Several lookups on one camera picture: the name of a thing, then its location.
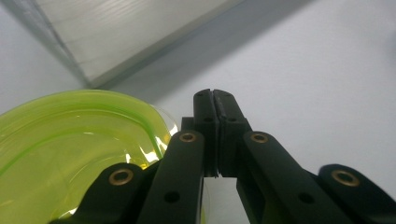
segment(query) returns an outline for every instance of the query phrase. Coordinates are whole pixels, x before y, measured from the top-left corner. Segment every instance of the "white table surface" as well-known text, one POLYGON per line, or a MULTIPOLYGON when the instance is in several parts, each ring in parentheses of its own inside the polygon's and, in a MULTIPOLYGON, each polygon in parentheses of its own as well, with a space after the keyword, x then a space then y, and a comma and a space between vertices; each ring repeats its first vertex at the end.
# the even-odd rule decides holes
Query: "white table surface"
MULTIPOLYGON (((203 89, 231 92, 252 128, 306 170, 353 167, 396 198, 396 3, 246 0, 103 89, 178 123, 203 89)), ((0 4, 0 113, 83 88, 0 4)), ((209 223, 247 223, 232 179, 207 179, 209 223)))

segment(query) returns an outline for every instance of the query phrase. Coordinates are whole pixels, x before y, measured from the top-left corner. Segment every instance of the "brass screw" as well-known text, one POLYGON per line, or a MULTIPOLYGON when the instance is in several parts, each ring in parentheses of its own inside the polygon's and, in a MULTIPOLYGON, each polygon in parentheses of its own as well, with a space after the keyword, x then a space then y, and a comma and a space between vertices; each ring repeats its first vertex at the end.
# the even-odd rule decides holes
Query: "brass screw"
POLYGON ((352 173, 343 170, 332 171, 332 178, 338 183, 349 187, 357 187, 361 183, 352 173))
POLYGON ((134 172, 129 169, 119 169, 113 172, 108 178, 108 182, 114 186, 127 184, 134 177, 134 172))

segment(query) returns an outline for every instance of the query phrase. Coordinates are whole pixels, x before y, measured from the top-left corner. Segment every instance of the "white surface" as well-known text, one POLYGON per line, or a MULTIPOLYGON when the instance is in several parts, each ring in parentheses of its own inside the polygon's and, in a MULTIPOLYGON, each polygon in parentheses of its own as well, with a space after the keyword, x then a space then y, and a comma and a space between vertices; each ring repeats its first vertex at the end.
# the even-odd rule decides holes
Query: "white surface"
MULTIPOLYGON (((106 88, 146 100, 177 120, 192 115, 197 91, 229 91, 253 129, 271 133, 308 171, 348 165, 395 199, 395 11, 392 1, 247 0, 106 88)), ((1 38, 4 29, 16 29, 0 24, 1 38)), ((29 58, 10 55, 7 63, 22 69, 34 59, 30 52, 29 58)), ((14 106, 3 99, 16 97, 16 89, 25 98, 44 93, 48 83, 37 80, 44 70, 56 72, 46 66, 30 85, 16 77, 4 84, 3 66, 2 110, 14 106)), ((248 222, 233 180, 206 184, 209 223, 248 222)))
POLYGON ((102 85, 240 0, 35 0, 73 61, 102 85))
POLYGON ((0 114, 40 96, 82 87, 0 2, 0 114))

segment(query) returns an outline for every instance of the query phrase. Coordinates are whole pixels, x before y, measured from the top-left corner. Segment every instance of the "lime green container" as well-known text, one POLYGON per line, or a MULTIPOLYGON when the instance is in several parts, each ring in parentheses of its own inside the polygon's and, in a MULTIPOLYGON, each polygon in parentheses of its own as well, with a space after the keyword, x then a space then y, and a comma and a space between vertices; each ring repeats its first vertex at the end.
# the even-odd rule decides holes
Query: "lime green container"
POLYGON ((169 140, 152 106, 112 91, 67 91, 16 107, 0 116, 0 223, 70 216, 104 169, 145 169, 169 140))

